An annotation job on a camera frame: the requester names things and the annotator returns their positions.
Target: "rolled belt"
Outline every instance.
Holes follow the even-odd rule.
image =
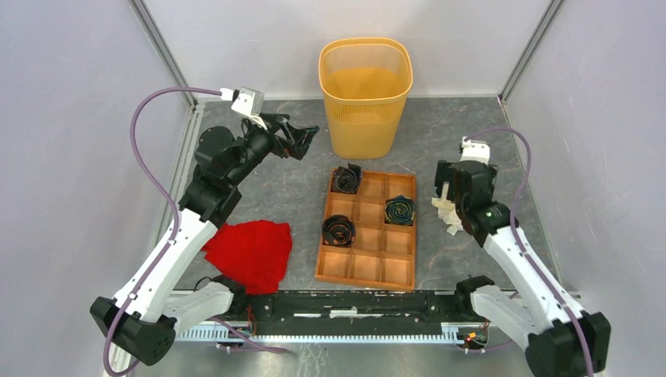
[[[356,227],[344,214],[334,214],[321,225],[324,245],[335,247],[351,247],[356,239]]]
[[[414,200],[400,195],[386,201],[386,222],[395,225],[411,225],[414,221]]]
[[[361,171],[358,165],[347,164],[348,167],[339,167],[333,172],[333,192],[356,194],[360,186]]]

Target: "wooden tray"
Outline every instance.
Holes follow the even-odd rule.
[[[412,225],[384,222],[384,206],[399,195],[416,202],[416,177],[363,170],[356,195],[331,191],[328,183],[324,219],[344,214],[356,226],[352,247],[333,247],[319,241],[315,279],[391,291],[414,290],[416,219]]]

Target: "yellow laundry basket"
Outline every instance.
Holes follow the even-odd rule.
[[[388,38],[332,42],[319,57],[319,83],[335,153],[343,159],[388,153],[412,88],[407,50]]]

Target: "white wall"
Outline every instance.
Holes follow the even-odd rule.
[[[129,121],[174,83],[124,1],[3,2],[0,51],[0,374],[100,375],[90,304],[136,271],[163,209]],[[175,94],[140,119],[162,181],[187,113]]]
[[[562,275],[613,326],[613,376],[666,368],[664,20],[664,2],[566,2],[508,101]]]
[[[190,84],[321,97],[319,54],[386,36],[414,68],[412,96],[497,94],[548,0],[147,0]]]

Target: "red cloth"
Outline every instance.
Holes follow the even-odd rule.
[[[287,271],[291,229],[266,220],[224,224],[203,249],[206,260],[249,295],[274,293]]]

